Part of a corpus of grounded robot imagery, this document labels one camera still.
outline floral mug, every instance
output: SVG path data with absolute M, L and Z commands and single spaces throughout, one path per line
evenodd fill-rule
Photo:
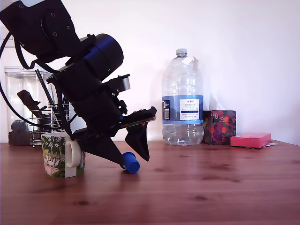
M 85 152 L 66 132 L 42 134 L 45 172 L 53 178 L 67 178 L 82 174 Z

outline bottle label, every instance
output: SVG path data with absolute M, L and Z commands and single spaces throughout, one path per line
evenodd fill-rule
M 203 123 L 203 95 L 164 96 L 163 124 Z

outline floral tissue box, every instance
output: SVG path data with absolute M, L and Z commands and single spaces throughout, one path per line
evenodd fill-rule
M 203 111 L 203 120 L 204 137 L 202 142 L 210 145 L 230 144 L 230 138 L 236 133 L 236 111 Z

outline mug handle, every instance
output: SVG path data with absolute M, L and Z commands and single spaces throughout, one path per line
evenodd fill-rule
M 67 141 L 65 144 L 65 148 L 66 148 L 66 154 L 65 154 L 66 166 L 69 168 L 79 166 L 81 160 L 81 151 L 77 141 Z

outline wooden table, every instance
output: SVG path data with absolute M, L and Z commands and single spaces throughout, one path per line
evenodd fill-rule
M 46 177 L 41 149 L 1 144 L 1 225 L 299 225 L 300 147 L 277 143 L 149 142 L 137 174 L 87 154 L 67 179 Z

